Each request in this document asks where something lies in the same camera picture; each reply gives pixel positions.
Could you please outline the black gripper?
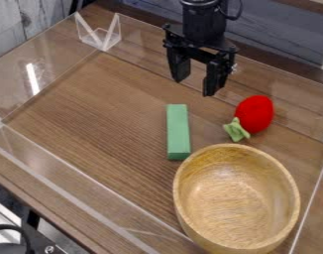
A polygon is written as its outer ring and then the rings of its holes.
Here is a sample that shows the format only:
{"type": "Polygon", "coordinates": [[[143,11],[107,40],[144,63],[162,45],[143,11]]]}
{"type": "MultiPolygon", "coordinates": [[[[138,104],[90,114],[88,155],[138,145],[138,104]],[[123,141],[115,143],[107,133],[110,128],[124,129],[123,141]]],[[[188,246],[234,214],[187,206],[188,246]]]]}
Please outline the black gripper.
{"type": "Polygon", "coordinates": [[[214,96],[226,86],[235,65],[236,46],[226,39],[228,1],[182,1],[183,23],[166,24],[163,41],[172,78],[182,82],[191,74],[191,59],[207,65],[203,95],[214,96]]]}

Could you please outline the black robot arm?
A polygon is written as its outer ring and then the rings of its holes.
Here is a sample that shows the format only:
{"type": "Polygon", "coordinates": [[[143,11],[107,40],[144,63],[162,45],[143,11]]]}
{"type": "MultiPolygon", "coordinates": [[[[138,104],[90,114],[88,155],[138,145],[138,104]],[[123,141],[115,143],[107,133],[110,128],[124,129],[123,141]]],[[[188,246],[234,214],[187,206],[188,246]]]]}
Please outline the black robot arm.
{"type": "Polygon", "coordinates": [[[243,13],[243,5],[235,15],[228,14],[230,0],[180,0],[183,24],[164,24],[163,47],[172,78],[182,82],[191,75],[191,60],[207,66],[203,79],[203,95],[214,96],[226,86],[234,72],[238,46],[226,38],[227,20],[235,21],[243,13]]]}

